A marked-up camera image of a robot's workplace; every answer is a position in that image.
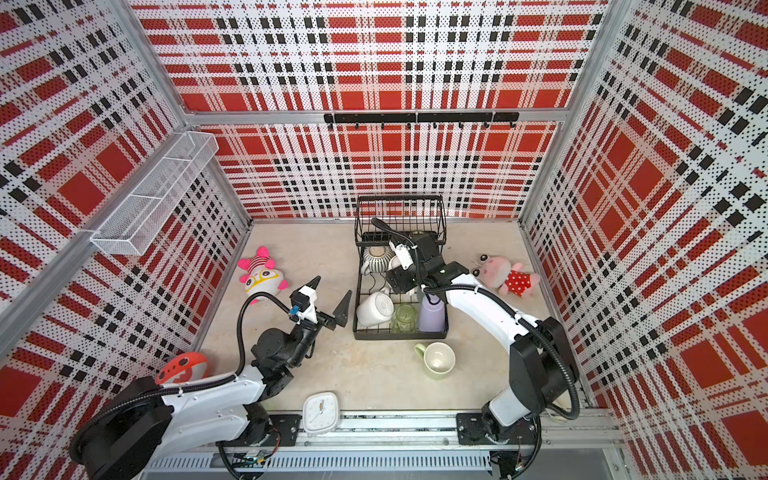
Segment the lilac plastic cup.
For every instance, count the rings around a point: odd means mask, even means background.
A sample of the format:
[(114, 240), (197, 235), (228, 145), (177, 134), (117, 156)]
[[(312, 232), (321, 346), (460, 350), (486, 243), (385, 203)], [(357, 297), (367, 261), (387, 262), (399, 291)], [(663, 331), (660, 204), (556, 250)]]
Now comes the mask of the lilac plastic cup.
[(426, 333), (444, 332), (446, 328), (445, 303), (436, 295), (425, 294), (418, 317), (418, 329)]

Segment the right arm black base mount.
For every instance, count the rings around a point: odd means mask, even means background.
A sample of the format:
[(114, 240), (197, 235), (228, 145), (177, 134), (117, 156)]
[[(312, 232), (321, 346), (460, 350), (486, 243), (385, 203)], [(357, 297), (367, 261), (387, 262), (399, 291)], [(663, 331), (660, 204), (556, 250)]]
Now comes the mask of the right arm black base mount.
[(537, 416), (522, 417), (503, 426), (489, 412), (459, 413), (456, 429), (460, 445), (535, 446), (541, 440)]

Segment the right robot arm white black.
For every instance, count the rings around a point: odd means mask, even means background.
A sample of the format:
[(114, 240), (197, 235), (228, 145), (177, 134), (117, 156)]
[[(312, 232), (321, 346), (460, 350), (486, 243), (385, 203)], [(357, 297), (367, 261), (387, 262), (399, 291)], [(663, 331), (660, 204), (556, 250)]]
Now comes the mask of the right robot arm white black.
[(508, 385), (482, 408), (481, 428), (489, 441), (507, 441), (522, 421), (536, 422), (550, 410), (565, 420), (580, 416), (579, 371), (563, 325), (538, 319), (505, 300), (523, 295), (540, 278), (520, 263), (483, 254), (474, 269), (447, 263), (435, 238), (426, 232), (392, 232), (390, 248), (398, 266), (386, 274), (396, 293), (420, 289), (464, 312), (507, 350)]

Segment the white mug red inside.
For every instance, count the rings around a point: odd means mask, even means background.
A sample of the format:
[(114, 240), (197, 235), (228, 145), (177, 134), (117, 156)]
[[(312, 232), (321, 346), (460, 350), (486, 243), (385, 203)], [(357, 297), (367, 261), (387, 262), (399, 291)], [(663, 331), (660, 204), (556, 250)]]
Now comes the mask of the white mug red inside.
[(402, 264), (400, 259), (397, 256), (394, 256), (393, 258), (390, 259), (388, 263), (388, 268), (387, 268), (388, 271), (397, 270), (401, 268), (402, 268)]

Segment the ribbed grey-green cup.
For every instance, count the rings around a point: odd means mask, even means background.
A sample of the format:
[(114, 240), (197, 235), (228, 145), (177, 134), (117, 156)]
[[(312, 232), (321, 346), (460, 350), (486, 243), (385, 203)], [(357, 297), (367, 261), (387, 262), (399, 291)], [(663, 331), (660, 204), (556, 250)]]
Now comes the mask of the ribbed grey-green cup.
[(370, 246), (363, 249), (362, 274), (385, 273), (395, 257), (389, 246)]

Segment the green transparent glass mug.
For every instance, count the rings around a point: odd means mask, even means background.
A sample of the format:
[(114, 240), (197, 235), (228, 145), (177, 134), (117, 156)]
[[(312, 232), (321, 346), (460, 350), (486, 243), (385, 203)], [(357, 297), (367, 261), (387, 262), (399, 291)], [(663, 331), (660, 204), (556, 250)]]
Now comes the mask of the green transparent glass mug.
[(399, 304), (394, 313), (390, 330), (393, 333), (414, 333), (417, 331), (418, 311), (410, 303)]

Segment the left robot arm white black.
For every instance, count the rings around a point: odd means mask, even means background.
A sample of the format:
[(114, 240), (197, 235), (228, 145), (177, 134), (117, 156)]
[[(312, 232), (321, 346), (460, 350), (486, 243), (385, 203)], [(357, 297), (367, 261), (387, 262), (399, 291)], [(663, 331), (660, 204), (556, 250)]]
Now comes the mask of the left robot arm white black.
[(236, 323), (237, 368), (201, 380), (159, 385), (150, 377), (132, 381), (74, 434), (70, 459), (85, 467), (91, 479), (133, 479), (153, 461), (214, 442), (258, 443), (274, 431), (262, 403), (291, 382), (293, 369), (314, 352), (324, 328), (348, 322), (352, 299), (346, 293), (332, 313), (315, 306), (319, 278), (313, 278), (283, 304), (274, 295), (256, 292), (250, 301), (266, 299), (293, 323), (285, 332), (264, 331), (246, 358), (243, 323)]

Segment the white ceramic mug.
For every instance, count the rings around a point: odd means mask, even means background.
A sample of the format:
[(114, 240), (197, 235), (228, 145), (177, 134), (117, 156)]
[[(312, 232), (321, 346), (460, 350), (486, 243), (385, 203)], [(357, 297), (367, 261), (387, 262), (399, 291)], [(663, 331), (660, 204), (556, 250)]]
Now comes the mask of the white ceramic mug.
[(390, 322), (394, 313), (394, 303), (386, 291), (371, 293), (356, 309), (358, 326), (370, 328)]

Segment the light green ceramic mug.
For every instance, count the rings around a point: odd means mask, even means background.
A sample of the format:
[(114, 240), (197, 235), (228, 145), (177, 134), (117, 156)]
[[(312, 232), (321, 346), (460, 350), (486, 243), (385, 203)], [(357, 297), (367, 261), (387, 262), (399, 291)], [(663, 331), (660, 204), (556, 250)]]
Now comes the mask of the light green ceramic mug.
[(426, 373), (435, 380), (446, 378), (454, 369), (457, 361), (454, 350), (446, 343), (418, 343), (414, 346)]

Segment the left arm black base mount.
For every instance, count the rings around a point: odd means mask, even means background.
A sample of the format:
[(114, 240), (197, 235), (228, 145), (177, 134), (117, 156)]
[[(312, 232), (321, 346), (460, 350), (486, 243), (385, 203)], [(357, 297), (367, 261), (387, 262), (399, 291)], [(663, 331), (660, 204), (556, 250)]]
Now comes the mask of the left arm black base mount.
[(294, 446), (299, 433), (299, 414), (268, 414), (249, 416), (248, 423), (239, 437), (223, 441), (225, 447), (270, 447)]

